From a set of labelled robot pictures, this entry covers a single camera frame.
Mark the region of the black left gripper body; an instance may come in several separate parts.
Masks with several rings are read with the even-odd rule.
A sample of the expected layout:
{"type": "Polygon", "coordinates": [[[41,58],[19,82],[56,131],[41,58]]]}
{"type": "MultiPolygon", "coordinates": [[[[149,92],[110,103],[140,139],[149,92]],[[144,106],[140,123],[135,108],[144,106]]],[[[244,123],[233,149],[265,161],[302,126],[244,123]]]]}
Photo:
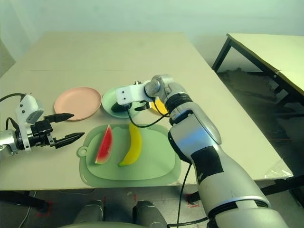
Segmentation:
{"type": "Polygon", "coordinates": [[[38,121],[30,126],[31,134],[28,137],[30,146],[55,146],[55,138],[51,133],[53,128],[48,119],[38,121]]]}

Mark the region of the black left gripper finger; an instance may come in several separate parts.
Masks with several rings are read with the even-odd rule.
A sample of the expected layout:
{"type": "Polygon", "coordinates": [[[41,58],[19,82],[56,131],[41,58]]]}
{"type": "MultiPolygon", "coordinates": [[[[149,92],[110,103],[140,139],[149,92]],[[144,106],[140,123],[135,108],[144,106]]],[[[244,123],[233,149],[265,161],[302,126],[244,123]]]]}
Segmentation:
{"type": "Polygon", "coordinates": [[[79,138],[81,138],[85,133],[72,133],[66,135],[64,138],[56,140],[56,149],[64,147],[66,145],[72,144],[79,138]]]}
{"type": "Polygon", "coordinates": [[[53,114],[53,115],[44,116],[44,120],[48,120],[50,123],[58,123],[58,122],[68,120],[72,117],[74,117],[73,114],[61,113],[61,114],[53,114]]]}

